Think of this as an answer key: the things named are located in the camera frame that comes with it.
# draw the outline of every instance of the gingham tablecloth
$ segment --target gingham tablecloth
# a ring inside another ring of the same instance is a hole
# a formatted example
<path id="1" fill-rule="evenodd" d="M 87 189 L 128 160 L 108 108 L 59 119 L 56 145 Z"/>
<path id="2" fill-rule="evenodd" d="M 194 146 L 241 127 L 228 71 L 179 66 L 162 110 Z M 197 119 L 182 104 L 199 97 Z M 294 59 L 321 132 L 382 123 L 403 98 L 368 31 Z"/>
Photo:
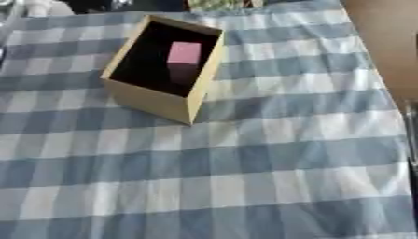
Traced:
<path id="1" fill-rule="evenodd" d="M 0 71 L 0 237 L 415 238 L 401 117 L 339 1 L 227 30 L 192 127 L 99 79 L 143 13 L 27 19 Z"/>

